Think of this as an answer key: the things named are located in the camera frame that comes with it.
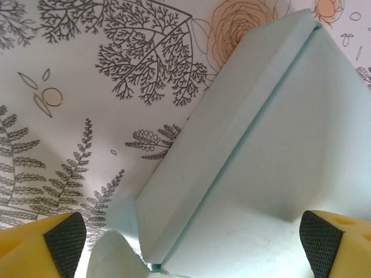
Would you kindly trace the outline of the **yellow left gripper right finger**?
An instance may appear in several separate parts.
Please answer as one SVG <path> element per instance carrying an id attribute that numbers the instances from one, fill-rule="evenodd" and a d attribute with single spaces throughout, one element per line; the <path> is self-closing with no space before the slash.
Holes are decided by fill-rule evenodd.
<path id="1" fill-rule="evenodd" d="M 371 278 L 370 221 L 307 210 L 299 236 L 314 278 Z"/>

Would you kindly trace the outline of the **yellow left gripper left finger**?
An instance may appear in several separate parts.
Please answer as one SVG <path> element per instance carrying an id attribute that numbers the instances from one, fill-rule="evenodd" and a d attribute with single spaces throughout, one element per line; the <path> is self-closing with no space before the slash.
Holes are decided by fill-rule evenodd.
<path id="1" fill-rule="evenodd" d="M 81 213 L 0 231 L 0 278 L 74 278 L 85 245 Z"/>

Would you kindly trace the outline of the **teal paper box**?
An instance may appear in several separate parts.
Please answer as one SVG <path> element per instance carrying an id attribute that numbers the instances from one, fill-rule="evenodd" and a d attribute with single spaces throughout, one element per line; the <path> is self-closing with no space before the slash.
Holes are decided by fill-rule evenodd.
<path id="1" fill-rule="evenodd" d="M 371 91 L 304 9 L 249 31 L 86 278 L 312 278 L 303 213 L 371 218 Z"/>

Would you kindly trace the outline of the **floral table mat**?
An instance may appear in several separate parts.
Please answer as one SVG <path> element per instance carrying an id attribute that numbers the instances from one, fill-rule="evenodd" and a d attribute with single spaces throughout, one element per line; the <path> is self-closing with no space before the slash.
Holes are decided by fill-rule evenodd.
<path id="1" fill-rule="evenodd" d="M 371 90 L 371 0 L 0 0 L 0 231 L 79 211 L 91 247 L 243 35 L 302 9 Z"/>

